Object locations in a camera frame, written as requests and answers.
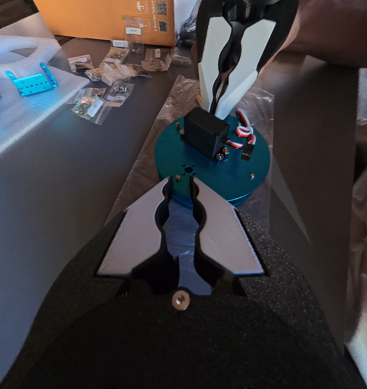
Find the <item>grey desk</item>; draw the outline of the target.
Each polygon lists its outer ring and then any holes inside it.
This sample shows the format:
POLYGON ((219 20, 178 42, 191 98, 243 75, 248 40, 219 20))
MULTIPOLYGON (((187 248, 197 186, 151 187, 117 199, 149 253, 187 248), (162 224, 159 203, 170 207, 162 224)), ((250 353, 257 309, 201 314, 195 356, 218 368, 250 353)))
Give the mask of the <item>grey desk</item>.
MULTIPOLYGON (((64 104, 0 153, 0 382, 54 280, 104 225, 177 78, 140 77, 102 126, 64 104)), ((275 95, 270 236, 314 289, 344 348, 358 70, 282 51, 255 87, 275 95)))

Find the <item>pile of small screw bags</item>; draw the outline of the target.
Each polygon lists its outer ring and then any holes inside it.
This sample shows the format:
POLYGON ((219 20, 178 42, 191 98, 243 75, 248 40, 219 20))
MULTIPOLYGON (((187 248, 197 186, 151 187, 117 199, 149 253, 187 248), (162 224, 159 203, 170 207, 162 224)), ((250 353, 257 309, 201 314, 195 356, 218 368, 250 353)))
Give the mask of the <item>pile of small screw bags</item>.
POLYGON ((147 48, 144 51, 145 20, 123 16, 125 40, 112 40, 111 46, 98 67, 89 55, 68 59, 73 73, 84 75, 90 82, 102 82, 104 87, 80 89, 68 102, 71 111, 80 118, 102 124, 114 107, 124 104, 134 89, 132 78, 151 78, 152 72, 167 71, 171 64, 191 65, 191 52, 182 47, 147 48))

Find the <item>large clear plastic bag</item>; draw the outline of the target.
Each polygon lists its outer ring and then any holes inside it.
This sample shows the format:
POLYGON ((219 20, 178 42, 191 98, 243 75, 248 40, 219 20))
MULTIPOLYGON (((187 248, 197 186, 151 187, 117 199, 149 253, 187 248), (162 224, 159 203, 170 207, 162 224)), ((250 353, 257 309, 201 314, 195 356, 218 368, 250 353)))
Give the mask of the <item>large clear plastic bag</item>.
MULTIPOLYGON (((253 127, 266 140, 271 156, 268 175, 262 184, 237 208, 248 214, 264 231, 269 231, 270 188, 273 170, 274 98, 262 87, 253 86, 239 101, 236 109, 243 110, 253 127)), ((154 149, 162 131, 172 122, 199 106, 200 85, 197 80, 179 75, 151 127, 146 141, 135 161, 123 188, 108 216, 112 219, 159 182, 154 159, 154 149)), ((171 218, 165 224, 167 245, 173 256, 178 256, 184 275, 194 275, 194 235, 197 223, 192 211, 170 202, 171 218)))

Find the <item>blue round metal base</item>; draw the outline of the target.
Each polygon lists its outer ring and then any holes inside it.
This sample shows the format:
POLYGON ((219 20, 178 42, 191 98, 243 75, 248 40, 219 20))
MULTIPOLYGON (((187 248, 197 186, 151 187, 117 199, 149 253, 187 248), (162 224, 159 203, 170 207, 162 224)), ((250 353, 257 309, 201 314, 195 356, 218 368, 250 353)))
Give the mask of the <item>blue round metal base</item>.
MULTIPOLYGON (((190 193, 190 176, 180 175, 180 181, 173 176, 172 198, 182 207, 192 210, 193 202, 190 193)), ((243 178, 233 178, 231 176, 194 176, 198 178, 214 192, 223 197, 233 206, 238 206, 245 202, 258 188, 259 180, 256 178, 244 180, 243 178)))

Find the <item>blue multi-hole U bracket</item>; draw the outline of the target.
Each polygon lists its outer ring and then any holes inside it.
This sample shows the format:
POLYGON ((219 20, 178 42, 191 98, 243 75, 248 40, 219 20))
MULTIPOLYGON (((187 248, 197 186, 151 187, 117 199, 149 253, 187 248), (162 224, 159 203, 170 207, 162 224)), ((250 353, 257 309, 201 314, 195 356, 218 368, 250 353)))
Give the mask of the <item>blue multi-hole U bracket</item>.
POLYGON ((44 62, 39 63, 39 65, 43 73, 26 77, 17 78, 11 71, 5 71, 6 76, 16 86, 21 96, 26 97, 44 93, 53 90, 58 86, 58 83, 48 66, 44 62))

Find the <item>silver antistatic bag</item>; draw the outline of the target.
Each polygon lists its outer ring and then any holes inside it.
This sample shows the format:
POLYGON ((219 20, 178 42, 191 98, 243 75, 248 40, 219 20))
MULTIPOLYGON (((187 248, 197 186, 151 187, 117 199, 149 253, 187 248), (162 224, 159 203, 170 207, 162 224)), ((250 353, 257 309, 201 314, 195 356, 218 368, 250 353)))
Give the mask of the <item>silver antistatic bag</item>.
POLYGON ((190 49, 196 42, 197 17, 188 17, 181 25, 176 47, 190 49))

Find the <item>teal disc with servo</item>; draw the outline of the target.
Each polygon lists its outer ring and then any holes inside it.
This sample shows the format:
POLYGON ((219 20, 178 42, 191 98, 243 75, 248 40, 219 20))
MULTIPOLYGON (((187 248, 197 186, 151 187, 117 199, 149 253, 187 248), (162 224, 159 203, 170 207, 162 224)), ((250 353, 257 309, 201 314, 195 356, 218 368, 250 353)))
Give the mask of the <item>teal disc with servo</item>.
POLYGON ((160 134, 154 158, 160 181, 169 176, 173 178, 172 197, 182 206, 192 208, 189 186, 192 176, 232 205, 244 202, 265 180, 270 168, 270 150, 255 127, 256 141, 249 161, 241 159, 242 149, 228 144, 229 154, 216 161, 187 144, 176 129, 176 123, 183 128, 184 118, 172 122, 160 134))

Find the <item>orange cardboard box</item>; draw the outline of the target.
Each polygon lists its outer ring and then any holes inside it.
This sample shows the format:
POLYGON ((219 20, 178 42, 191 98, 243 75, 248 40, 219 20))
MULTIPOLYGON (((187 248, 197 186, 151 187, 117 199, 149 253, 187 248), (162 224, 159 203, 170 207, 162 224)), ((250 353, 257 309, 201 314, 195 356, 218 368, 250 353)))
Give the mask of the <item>orange cardboard box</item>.
POLYGON ((175 46, 174 1, 34 0, 53 35, 124 40, 124 17, 140 22, 144 44, 175 46))

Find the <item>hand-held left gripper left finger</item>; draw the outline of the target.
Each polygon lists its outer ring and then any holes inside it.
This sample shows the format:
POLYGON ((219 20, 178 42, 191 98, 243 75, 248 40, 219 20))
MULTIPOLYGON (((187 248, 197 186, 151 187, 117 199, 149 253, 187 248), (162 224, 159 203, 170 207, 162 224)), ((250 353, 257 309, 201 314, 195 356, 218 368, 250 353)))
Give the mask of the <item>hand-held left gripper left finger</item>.
POLYGON ((129 276, 166 249, 163 226, 168 220, 173 178, 163 179, 126 210, 97 270, 99 276, 129 276))

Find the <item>white foam tray with notch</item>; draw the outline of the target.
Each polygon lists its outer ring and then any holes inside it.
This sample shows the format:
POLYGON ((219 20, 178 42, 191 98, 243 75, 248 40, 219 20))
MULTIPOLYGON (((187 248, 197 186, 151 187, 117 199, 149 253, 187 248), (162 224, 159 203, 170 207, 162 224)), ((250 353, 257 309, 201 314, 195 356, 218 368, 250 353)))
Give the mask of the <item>white foam tray with notch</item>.
POLYGON ((5 77, 6 71, 16 73, 16 71, 30 70, 34 65, 42 62, 48 63, 61 49, 59 43, 53 38, 0 35, 0 55, 25 48, 35 49, 35 51, 30 56, 15 62, 0 64, 0 78, 5 77))

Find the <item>flat white foam sheet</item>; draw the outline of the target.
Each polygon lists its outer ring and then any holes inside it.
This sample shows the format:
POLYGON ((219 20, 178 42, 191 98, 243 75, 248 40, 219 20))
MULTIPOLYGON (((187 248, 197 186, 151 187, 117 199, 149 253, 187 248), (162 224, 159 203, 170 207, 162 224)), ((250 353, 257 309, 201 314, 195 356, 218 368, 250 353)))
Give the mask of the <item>flat white foam sheet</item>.
MULTIPOLYGON (((0 55, 0 64, 15 62, 30 56, 34 51, 35 49, 25 48, 0 55)), ((49 62, 46 65, 54 75, 58 86, 44 93, 21 96, 6 74, 4 78, 0 78, 0 154, 87 85, 87 79, 49 66, 49 62)), ((40 65, 13 74, 20 78, 38 73, 43 73, 40 65)))

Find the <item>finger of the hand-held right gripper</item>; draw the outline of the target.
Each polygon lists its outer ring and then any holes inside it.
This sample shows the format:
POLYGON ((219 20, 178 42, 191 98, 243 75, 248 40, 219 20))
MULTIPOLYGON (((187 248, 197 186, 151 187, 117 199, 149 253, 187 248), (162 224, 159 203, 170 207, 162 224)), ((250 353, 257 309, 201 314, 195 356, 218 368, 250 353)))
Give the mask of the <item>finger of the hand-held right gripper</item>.
POLYGON ((226 89, 217 100, 216 93, 221 81, 219 70, 219 58, 225 46, 229 45, 232 32, 231 25, 223 16, 211 17, 206 33, 202 59, 198 64, 201 107, 213 115, 228 115, 233 107, 230 100, 232 83, 229 83, 228 75, 224 81, 226 89))
POLYGON ((215 116, 219 119, 225 119, 253 85, 259 74, 260 58, 275 26, 276 22, 262 19, 245 30, 240 42, 240 59, 229 74, 227 89, 217 105, 215 116))

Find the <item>person's right forearm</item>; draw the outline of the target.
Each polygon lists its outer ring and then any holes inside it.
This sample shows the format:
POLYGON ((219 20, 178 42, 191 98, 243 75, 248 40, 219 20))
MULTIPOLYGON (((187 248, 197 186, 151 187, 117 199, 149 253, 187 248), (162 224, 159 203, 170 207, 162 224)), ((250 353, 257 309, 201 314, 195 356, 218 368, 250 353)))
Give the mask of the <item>person's right forearm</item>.
POLYGON ((367 68, 367 0, 301 0, 279 51, 367 68))

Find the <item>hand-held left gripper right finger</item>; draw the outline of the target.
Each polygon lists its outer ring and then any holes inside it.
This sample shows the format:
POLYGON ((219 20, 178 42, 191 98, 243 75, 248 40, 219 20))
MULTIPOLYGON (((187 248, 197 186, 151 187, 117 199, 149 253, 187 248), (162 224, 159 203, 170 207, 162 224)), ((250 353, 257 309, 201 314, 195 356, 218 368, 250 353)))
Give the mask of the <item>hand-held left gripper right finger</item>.
POLYGON ((237 211, 196 177, 190 177, 195 236, 194 266, 199 275, 263 275, 262 264, 237 211))

